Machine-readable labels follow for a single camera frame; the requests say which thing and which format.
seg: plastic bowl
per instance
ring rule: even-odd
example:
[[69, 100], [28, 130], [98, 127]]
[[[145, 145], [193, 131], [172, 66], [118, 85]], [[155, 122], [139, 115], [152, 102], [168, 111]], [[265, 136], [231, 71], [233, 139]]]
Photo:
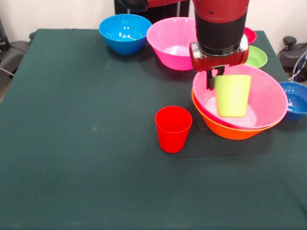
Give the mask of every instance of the plastic bowl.
[[265, 52], [255, 46], [249, 46], [248, 59], [246, 65], [256, 68], [262, 68], [268, 62], [268, 56]]
[[117, 14], [100, 23], [99, 32], [111, 49], [122, 55], [137, 53], [146, 43], [151, 22], [135, 14]]
[[248, 139], [251, 138], [255, 135], [257, 135], [260, 132], [263, 132], [266, 129], [269, 129], [273, 126], [275, 126], [276, 124], [272, 125], [272, 126], [268, 126], [265, 128], [261, 128], [261, 129], [254, 129], [254, 130], [243, 130], [243, 129], [236, 129], [236, 128], [230, 128], [227, 126], [223, 126], [215, 121], [213, 121], [212, 119], [210, 119], [209, 117], [207, 117], [201, 110], [200, 104], [198, 103], [194, 91], [192, 91], [192, 100], [193, 103], [196, 107], [196, 109], [198, 110], [198, 112], [201, 114], [203, 120], [205, 121], [206, 125], [208, 126], [208, 128], [215, 134], [226, 138], [226, 139], [230, 139], [230, 140], [244, 140], [244, 139]]
[[220, 117], [217, 114], [215, 90], [207, 90], [206, 72], [197, 73], [193, 90], [201, 111], [215, 122], [227, 127], [254, 130], [279, 123], [287, 113], [288, 100], [281, 85], [266, 72], [248, 65], [225, 68], [225, 75], [251, 75], [247, 112], [244, 117]]
[[189, 45], [197, 41], [194, 18], [160, 20], [149, 28], [147, 40], [165, 66], [175, 70], [193, 69]]
[[307, 115], [307, 87], [296, 82], [281, 82], [288, 98], [286, 120], [297, 120]]
[[257, 39], [257, 34], [255, 33], [255, 31], [249, 29], [248, 27], [245, 27], [244, 34], [248, 38], [249, 45], [253, 44], [255, 40]]

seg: orange bowl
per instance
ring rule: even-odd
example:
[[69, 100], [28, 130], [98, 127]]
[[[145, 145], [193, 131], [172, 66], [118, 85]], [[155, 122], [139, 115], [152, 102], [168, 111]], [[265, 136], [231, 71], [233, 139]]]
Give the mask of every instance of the orange bowl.
[[256, 134], [263, 132], [266, 129], [269, 129], [275, 125], [277, 125], [278, 123], [272, 125], [272, 126], [268, 126], [265, 128], [261, 128], [261, 129], [254, 129], [254, 130], [246, 130], [246, 129], [237, 129], [237, 128], [230, 128], [227, 126], [223, 126], [213, 120], [211, 120], [209, 117], [207, 117], [201, 110], [200, 110], [200, 106], [199, 103], [194, 95], [194, 91], [192, 90], [192, 100], [193, 103], [196, 107], [196, 109], [198, 110], [198, 112], [201, 114], [203, 120], [205, 121], [206, 125], [208, 126], [208, 128], [215, 134], [226, 138], [226, 139], [230, 139], [230, 140], [244, 140], [244, 139], [248, 139], [251, 138], [253, 136], [255, 136]]

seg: blue bowl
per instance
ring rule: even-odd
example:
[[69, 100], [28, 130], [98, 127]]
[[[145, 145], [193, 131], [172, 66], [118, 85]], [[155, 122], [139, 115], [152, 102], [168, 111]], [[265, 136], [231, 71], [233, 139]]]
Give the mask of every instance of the blue bowl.
[[122, 55], [137, 53], [146, 43], [151, 22], [135, 14], [117, 14], [100, 23], [99, 32], [115, 52]]
[[281, 82], [288, 98], [286, 120], [297, 120], [307, 115], [307, 87], [296, 82]]

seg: yellow cup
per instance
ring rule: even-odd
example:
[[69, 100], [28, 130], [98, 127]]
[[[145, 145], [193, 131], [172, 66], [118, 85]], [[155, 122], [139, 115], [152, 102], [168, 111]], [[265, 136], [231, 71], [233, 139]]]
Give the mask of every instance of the yellow cup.
[[219, 75], [214, 78], [217, 113], [221, 117], [244, 117], [248, 106], [250, 75]]

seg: pink bowl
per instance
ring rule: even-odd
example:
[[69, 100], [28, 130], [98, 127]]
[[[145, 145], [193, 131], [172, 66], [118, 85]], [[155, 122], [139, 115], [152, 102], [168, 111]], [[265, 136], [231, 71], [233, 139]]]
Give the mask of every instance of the pink bowl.
[[193, 90], [201, 111], [211, 120], [231, 128], [254, 130], [272, 126], [283, 119], [288, 108], [287, 96], [269, 74], [248, 65], [226, 67], [224, 74], [252, 76], [247, 113], [240, 118], [220, 117], [216, 109], [215, 90], [206, 89], [206, 72], [199, 72], [194, 78]]
[[244, 34], [248, 38], [249, 45], [253, 44], [255, 40], [257, 39], [257, 34], [255, 33], [255, 31], [249, 29], [248, 27], [245, 27]]
[[165, 66], [175, 70], [193, 69], [189, 45], [197, 41], [194, 18], [160, 20], [147, 31], [147, 41]]

